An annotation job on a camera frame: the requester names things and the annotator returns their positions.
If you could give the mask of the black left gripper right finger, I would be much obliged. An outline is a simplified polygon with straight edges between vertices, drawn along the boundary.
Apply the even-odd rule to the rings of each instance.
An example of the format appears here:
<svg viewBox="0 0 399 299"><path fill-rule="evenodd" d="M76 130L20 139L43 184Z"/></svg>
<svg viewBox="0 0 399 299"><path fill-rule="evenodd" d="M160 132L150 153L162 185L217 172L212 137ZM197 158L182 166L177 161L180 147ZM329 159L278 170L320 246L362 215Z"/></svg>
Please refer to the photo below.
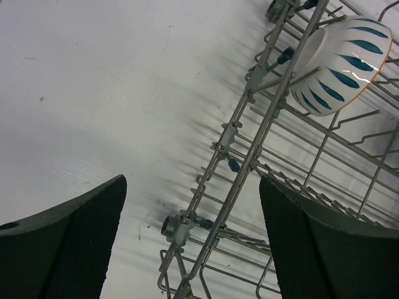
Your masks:
<svg viewBox="0 0 399 299"><path fill-rule="evenodd" d="M398 298L398 231L361 222L261 178L283 298Z"/></svg>

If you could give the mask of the white bowl teal stripes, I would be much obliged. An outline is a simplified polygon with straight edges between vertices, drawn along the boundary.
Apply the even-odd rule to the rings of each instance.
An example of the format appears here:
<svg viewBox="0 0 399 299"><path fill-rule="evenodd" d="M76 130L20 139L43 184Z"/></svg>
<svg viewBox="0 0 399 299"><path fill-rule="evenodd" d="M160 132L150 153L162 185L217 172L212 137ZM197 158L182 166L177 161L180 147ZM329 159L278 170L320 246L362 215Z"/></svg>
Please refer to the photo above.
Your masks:
<svg viewBox="0 0 399 299"><path fill-rule="evenodd" d="M371 84L391 51L393 32L365 16L317 29L295 64L294 100L310 114L327 116L354 101Z"/></svg>

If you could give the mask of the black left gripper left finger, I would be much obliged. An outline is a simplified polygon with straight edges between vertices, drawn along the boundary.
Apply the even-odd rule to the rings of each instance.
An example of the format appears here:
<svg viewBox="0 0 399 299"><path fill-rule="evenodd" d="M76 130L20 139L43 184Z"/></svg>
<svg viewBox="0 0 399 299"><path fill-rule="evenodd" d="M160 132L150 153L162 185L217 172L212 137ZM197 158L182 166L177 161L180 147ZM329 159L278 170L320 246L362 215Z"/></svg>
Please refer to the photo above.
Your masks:
<svg viewBox="0 0 399 299"><path fill-rule="evenodd" d="M118 175L1 226L1 298L99 298L127 195Z"/></svg>

